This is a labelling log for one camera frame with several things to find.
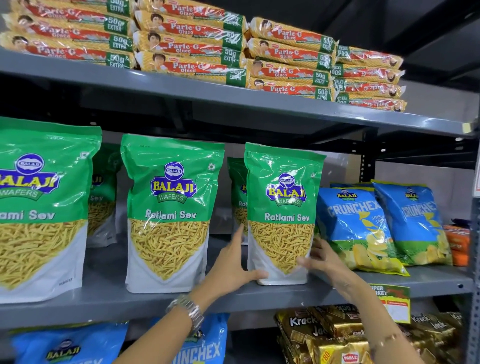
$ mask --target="gray shelf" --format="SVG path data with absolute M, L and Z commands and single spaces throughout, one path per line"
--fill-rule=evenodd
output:
M 374 127 L 388 126 L 400 130 L 451 136 L 473 136 L 471 123 L 289 97 L 136 70 L 98 67 L 88 63 L 33 56 L 5 49 L 0 49 L 0 73 L 213 103 L 262 111 L 271 115 L 302 117 L 327 122 L 325 125 L 328 126 L 333 122 Z
M 209 266 L 226 240 L 211 237 Z M 52 300 L 29 304 L 0 305 L 0 329 L 61 325 L 92 321 L 121 321 L 163 315 L 176 294 L 132 294 L 125 289 L 127 247 L 123 242 L 107 248 L 87 250 L 84 286 Z M 243 262 L 246 261 L 246 249 Z M 375 273 L 360 275 L 369 283 L 411 287 L 412 298 L 470 293 L 472 279 L 455 267 L 412 267 L 411 277 Z M 340 304 L 345 300 L 320 277 L 311 275 L 299 286 L 259 286 L 250 283 L 222 297 L 212 312 L 242 312 L 288 307 Z

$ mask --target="hand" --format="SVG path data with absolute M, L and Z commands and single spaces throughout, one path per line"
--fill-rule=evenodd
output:
M 330 279 L 332 286 L 348 302 L 355 304 L 357 290 L 365 285 L 356 273 L 352 272 L 338 257 L 325 240 L 318 237 L 313 239 L 311 258 L 298 257 L 297 262 L 308 270 L 317 269 L 324 272 Z
M 242 234 L 243 224 L 240 224 L 231 243 L 221 250 L 205 278 L 204 285 L 214 289 L 218 297 L 234 292 L 253 280 L 268 278 L 268 273 L 263 270 L 245 271 L 241 267 Z

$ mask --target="wristwatch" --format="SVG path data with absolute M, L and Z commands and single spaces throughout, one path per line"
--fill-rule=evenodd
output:
M 195 334 L 205 320 L 204 315 L 200 311 L 200 307 L 193 302 L 186 294 L 181 294 L 173 300 L 167 307 L 165 313 L 169 313 L 175 306 L 181 306 L 187 310 L 188 316 L 192 319 L 192 330 L 190 335 Z

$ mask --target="metal watch strap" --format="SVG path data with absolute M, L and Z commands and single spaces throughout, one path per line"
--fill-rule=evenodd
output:
M 196 305 L 195 302 L 193 302 L 186 294 L 181 294 L 175 300 L 173 300 L 168 305 L 166 313 L 169 313 L 175 306 L 181 306 L 187 310 L 188 316 L 192 320 L 192 331 L 190 334 L 196 333 L 200 329 L 200 326 L 205 319 L 204 315 L 200 311 L 200 307 Z

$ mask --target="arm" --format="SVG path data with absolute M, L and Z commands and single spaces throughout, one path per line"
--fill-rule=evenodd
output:
M 338 293 L 357 306 L 370 348 L 376 349 L 375 364 L 423 364 L 375 291 L 340 260 L 325 240 L 315 239 L 311 256 L 313 259 L 298 258 L 298 263 L 307 269 L 323 271 Z M 391 335 L 396 335 L 396 339 L 385 340 Z
M 222 249 L 205 280 L 190 293 L 204 314 L 218 298 L 236 291 L 244 284 L 268 277 L 261 270 L 244 271 L 241 267 L 243 224 L 232 242 Z M 174 307 L 145 335 L 129 347 L 114 364 L 171 364 L 192 329 L 187 311 Z

